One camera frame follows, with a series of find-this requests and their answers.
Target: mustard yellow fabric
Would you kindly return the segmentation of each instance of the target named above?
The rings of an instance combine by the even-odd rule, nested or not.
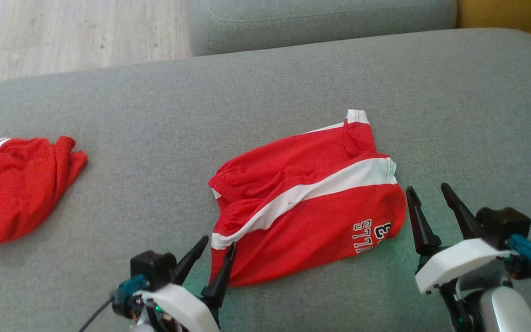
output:
[[[457,27],[502,27],[531,33],[531,0],[459,0]]]

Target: folded red cloth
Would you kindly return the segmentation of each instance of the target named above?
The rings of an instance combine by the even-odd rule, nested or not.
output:
[[[259,284],[371,250],[405,219],[396,164],[364,111],[225,163],[209,181],[221,210],[212,278],[236,242],[230,285]]]
[[[0,243],[31,233],[87,162],[74,139],[0,139]]]

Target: gray sofa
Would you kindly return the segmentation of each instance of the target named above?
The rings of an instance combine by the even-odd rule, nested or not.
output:
[[[531,35],[444,30],[197,57],[0,83],[0,136],[69,135],[89,156],[31,235],[0,245],[0,332],[76,331],[147,249],[181,257],[218,216],[207,181],[274,139],[367,111],[378,150],[434,232],[461,240],[440,183],[472,211],[531,217]],[[441,331],[400,235],[356,258],[232,288],[224,331]],[[210,255],[186,286],[200,292]],[[531,280],[516,282],[531,307]],[[91,331],[127,331],[104,311]]]
[[[193,55],[452,29],[456,0],[188,0]]]

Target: gray couch cushion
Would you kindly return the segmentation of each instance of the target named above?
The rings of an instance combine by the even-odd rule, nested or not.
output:
[[[440,183],[472,211],[531,216],[531,36],[450,30],[199,57],[0,84],[0,136],[70,135],[90,161],[31,235],[0,246],[0,331],[75,331],[147,249],[181,257],[218,208],[226,160],[365,109],[378,150],[414,185],[445,244],[461,240]],[[200,292],[208,250],[186,286]],[[225,331],[440,331],[400,235],[353,259],[233,288]],[[531,280],[516,282],[531,306]],[[106,310],[91,331],[126,331]]]
[[[193,55],[453,28],[455,0],[190,0]]]

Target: clothing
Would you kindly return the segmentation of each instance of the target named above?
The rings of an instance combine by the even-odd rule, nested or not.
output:
[[[86,164],[75,141],[0,139],[0,243],[31,233],[52,212]]]
[[[396,164],[376,151],[364,111],[225,163],[209,186],[221,210],[212,273],[233,242],[230,285],[270,281],[371,250],[405,217]]]

